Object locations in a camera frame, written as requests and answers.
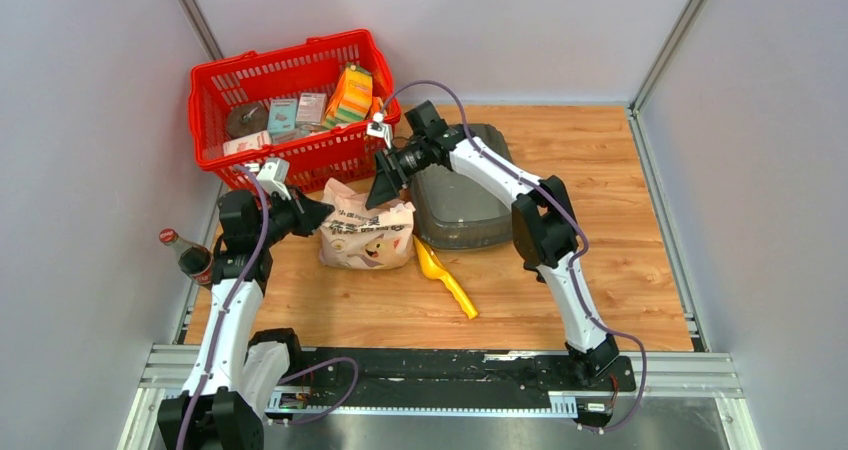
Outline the grey plastic litter box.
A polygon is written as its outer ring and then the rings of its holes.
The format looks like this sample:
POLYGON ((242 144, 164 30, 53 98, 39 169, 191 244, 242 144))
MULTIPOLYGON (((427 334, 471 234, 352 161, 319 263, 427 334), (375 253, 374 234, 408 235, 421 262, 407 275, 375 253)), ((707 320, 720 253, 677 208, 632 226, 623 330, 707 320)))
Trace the grey plastic litter box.
POLYGON ((511 211, 480 184, 433 164, 409 182, 415 235, 440 250, 475 250, 512 239, 511 211))

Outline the pink small box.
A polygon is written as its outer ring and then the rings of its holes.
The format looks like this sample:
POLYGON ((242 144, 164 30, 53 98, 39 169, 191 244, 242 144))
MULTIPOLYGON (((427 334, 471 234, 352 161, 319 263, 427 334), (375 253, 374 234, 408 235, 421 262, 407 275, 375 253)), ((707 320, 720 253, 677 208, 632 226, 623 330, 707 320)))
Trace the pink small box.
POLYGON ((300 94, 297 105, 297 125, 320 125, 327 104, 325 93, 303 92, 300 94))

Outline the cola bottle red cap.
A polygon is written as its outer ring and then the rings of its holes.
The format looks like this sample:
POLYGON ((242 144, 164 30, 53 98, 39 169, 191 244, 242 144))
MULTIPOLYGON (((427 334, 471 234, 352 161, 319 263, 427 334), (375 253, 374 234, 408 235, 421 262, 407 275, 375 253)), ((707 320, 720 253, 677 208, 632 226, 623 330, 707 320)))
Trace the cola bottle red cap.
POLYGON ((159 240, 175 253, 177 264, 186 276, 203 288, 212 287, 211 272, 214 259, 205 246, 183 238, 172 228, 161 230, 159 240))

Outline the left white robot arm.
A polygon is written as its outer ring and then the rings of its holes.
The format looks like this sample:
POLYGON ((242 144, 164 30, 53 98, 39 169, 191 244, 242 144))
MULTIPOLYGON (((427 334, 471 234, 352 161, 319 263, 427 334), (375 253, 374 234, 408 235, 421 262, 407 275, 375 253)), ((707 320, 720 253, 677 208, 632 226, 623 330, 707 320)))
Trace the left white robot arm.
POLYGON ((273 388, 296 383, 306 368, 292 329, 252 328, 273 265, 271 247, 289 235, 312 235, 333 205, 290 187, 270 195, 230 191, 217 206, 222 233, 213 249, 203 340, 180 393, 158 410, 168 449, 262 448, 273 388))

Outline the white pink flat box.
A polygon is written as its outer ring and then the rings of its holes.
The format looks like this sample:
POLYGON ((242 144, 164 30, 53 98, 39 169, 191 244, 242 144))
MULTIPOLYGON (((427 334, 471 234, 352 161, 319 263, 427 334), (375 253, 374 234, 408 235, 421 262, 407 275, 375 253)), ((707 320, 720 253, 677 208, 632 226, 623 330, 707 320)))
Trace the white pink flat box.
POLYGON ((272 139, 270 134, 267 130, 263 130, 225 142, 222 145, 222 151, 225 156, 230 156, 246 151, 261 150, 271 144, 272 139))

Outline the brown round disc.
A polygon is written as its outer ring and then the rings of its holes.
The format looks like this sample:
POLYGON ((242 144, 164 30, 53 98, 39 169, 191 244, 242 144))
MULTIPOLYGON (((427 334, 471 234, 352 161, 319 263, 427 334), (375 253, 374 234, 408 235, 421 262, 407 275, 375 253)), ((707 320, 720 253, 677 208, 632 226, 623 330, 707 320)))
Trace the brown round disc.
POLYGON ((267 129, 268 110, 261 103, 235 107, 226 119, 226 134, 230 139, 242 138, 267 129))

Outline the red plastic shopping basket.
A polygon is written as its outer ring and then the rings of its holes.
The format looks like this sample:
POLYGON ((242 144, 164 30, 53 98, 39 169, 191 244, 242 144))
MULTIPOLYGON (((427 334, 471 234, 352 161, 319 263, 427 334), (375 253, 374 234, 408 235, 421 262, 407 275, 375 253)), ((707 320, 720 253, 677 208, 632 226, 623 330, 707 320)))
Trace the red plastic shopping basket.
POLYGON ((232 155, 224 152, 229 140, 227 118, 236 107, 267 106, 274 99, 297 98, 304 92, 330 95, 347 63, 372 74, 374 93, 382 101, 394 92, 391 68, 366 29, 311 37, 300 45, 264 53, 249 51, 194 67, 189 74, 188 124, 197 166, 232 189, 249 185, 235 165, 262 163, 272 157, 289 163, 287 184, 305 193, 321 190, 330 178, 351 182, 372 177, 374 156, 385 143, 368 136, 363 122, 280 145, 232 155))

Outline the orange sponge pack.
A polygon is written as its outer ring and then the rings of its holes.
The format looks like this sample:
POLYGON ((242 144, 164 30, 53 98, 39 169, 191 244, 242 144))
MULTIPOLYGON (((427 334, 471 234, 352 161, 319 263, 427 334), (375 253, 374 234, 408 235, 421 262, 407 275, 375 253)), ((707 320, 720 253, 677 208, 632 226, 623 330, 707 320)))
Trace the orange sponge pack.
POLYGON ((371 73, 357 64, 346 63, 328 101, 322 126, 331 130, 364 121, 373 104, 373 91, 371 73))

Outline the cat litter bag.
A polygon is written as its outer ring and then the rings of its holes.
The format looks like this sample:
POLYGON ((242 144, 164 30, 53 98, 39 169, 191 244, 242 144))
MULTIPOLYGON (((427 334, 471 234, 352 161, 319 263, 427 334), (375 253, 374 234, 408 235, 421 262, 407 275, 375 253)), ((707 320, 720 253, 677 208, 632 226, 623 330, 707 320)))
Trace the cat litter bag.
POLYGON ((320 262, 328 267, 389 270, 404 266, 414 253, 415 207, 391 200, 374 209, 367 195, 344 183, 326 182, 323 201, 334 207, 320 227, 320 262))

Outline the teal small box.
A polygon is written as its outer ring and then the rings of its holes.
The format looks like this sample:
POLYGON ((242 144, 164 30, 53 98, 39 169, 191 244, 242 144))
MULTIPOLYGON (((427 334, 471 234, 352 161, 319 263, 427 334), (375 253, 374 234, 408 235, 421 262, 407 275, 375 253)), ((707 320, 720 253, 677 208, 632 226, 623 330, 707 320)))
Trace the teal small box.
POLYGON ((297 99, 280 98, 270 102, 267 131, 272 137, 288 134, 296 129, 297 99))

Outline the yellow plastic scoop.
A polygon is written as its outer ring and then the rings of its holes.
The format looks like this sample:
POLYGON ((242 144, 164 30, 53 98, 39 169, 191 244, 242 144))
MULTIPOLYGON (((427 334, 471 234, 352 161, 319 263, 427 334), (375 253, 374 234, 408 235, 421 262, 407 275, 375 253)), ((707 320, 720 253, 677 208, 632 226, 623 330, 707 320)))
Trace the yellow plastic scoop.
POLYGON ((469 320, 477 318, 479 312, 476 306, 453 274, 444 267, 434 250, 417 236, 414 237, 413 243, 422 274, 430 280, 441 282, 469 320))

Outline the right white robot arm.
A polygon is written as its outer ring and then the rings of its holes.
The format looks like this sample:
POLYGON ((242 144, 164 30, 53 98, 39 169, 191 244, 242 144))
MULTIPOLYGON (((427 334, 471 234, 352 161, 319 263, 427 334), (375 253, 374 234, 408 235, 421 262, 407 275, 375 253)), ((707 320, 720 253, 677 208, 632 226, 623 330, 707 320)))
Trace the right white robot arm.
POLYGON ((610 375, 619 348, 602 323, 582 272, 580 230, 561 179, 543 179, 494 153, 467 124, 449 125, 426 101, 407 111, 412 136, 401 148, 375 155, 376 175, 366 200, 375 208, 399 196, 412 176, 442 166, 480 185, 511 211, 514 248, 526 270, 547 285, 565 327, 567 373, 586 389, 610 375))

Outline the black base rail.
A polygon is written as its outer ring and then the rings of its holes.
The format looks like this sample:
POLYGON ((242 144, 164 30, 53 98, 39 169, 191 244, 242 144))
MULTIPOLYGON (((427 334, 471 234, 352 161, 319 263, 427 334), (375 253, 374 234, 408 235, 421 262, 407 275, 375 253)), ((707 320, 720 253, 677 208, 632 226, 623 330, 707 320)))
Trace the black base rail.
POLYGON ((637 391, 633 364, 618 357, 581 381, 562 351, 316 347, 311 373, 275 389, 271 418, 336 414, 539 416, 597 420, 637 391))

